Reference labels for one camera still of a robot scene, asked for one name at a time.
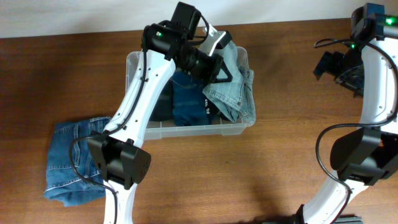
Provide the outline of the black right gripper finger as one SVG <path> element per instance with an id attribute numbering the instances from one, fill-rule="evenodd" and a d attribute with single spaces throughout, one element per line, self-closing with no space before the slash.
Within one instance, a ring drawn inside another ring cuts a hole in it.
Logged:
<path id="1" fill-rule="evenodd" d="M 333 54 L 325 52 L 313 71 L 317 80 L 320 80 L 324 73 L 328 73 L 330 75 L 335 73 L 334 68 L 332 67 L 332 62 Z"/>
<path id="2" fill-rule="evenodd" d="M 342 63 L 345 55 L 341 52 L 333 53 L 333 68 L 334 68 L 334 76 L 337 77 L 342 73 Z"/>

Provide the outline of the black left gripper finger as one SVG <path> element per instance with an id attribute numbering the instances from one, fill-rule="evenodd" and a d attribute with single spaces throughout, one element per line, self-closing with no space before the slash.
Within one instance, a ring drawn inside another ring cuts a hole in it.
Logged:
<path id="1" fill-rule="evenodd" d="M 214 83 L 229 83 L 233 80 L 231 72 L 225 63 L 221 64 L 219 73 L 215 76 Z"/>
<path id="2" fill-rule="evenodd" d="M 229 31 L 224 31 L 222 33 L 222 38 L 218 41 L 215 49 L 221 50 L 224 49 L 231 41 L 232 41 L 232 36 L 229 33 Z"/>

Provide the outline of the light blue jeans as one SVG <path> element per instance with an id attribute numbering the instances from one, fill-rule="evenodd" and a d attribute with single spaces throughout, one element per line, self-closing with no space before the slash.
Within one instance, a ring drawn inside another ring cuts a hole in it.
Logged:
<path id="1" fill-rule="evenodd" d="M 229 121 L 242 119 L 249 126 L 256 122 L 256 109 L 252 92 L 254 71 L 241 61 L 246 50 L 230 42 L 223 49 L 216 49 L 215 54 L 224 59 L 226 68 L 232 75 L 231 82 L 210 83 L 203 89 L 203 94 L 212 102 L 220 113 Z"/>

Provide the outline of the black garment with tape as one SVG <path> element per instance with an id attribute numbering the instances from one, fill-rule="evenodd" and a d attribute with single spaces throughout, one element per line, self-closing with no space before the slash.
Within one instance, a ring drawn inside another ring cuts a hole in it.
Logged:
<path id="1" fill-rule="evenodd" d="M 164 86 L 154 106 L 149 121 L 168 121 L 173 118 L 173 86 L 169 80 Z"/>
<path id="2" fill-rule="evenodd" d="M 208 98 L 205 98 L 205 112 L 210 121 L 214 120 L 216 117 L 219 117 L 225 121 L 230 121 L 218 108 L 212 103 Z"/>

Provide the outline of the teal blue garment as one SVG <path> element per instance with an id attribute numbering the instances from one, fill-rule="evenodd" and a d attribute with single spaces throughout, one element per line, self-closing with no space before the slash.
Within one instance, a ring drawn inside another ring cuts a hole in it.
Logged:
<path id="1" fill-rule="evenodd" d="M 206 112 L 204 83 L 182 71 L 172 76 L 173 117 L 176 126 L 210 125 L 213 115 Z"/>

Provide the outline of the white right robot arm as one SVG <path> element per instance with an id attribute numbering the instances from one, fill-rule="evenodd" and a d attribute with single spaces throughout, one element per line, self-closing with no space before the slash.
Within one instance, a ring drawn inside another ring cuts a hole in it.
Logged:
<path id="1" fill-rule="evenodd" d="M 362 96 L 361 119 L 334 142 L 325 183 L 291 223 L 361 223 L 360 217 L 344 217 L 343 210 L 397 171 L 397 17 L 380 4 L 367 3 L 352 13 L 350 37 L 342 44 L 348 51 L 325 52 L 314 75 L 329 73 Z"/>

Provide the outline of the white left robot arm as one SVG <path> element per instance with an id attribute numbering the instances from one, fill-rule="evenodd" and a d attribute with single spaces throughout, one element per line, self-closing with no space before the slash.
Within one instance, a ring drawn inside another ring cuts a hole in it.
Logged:
<path id="1" fill-rule="evenodd" d="M 232 37 L 205 24 L 204 36 L 195 34 L 204 20 L 194 6 L 179 2 L 171 20 L 145 27 L 142 51 L 132 82 L 121 105 L 102 133 L 87 140 L 90 154 L 103 178 L 105 223 L 132 223 L 137 185 L 149 170 L 151 155 L 141 147 L 149 118 L 169 79 L 180 68 L 205 83 L 232 81 L 222 56 Z"/>

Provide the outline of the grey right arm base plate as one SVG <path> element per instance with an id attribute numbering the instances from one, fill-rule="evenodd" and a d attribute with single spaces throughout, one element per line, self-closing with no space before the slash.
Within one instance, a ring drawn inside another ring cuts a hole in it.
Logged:
<path id="1" fill-rule="evenodd" d="M 334 224 L 363 224 L 363 219 L 361 217 L 340 217 Z"/>

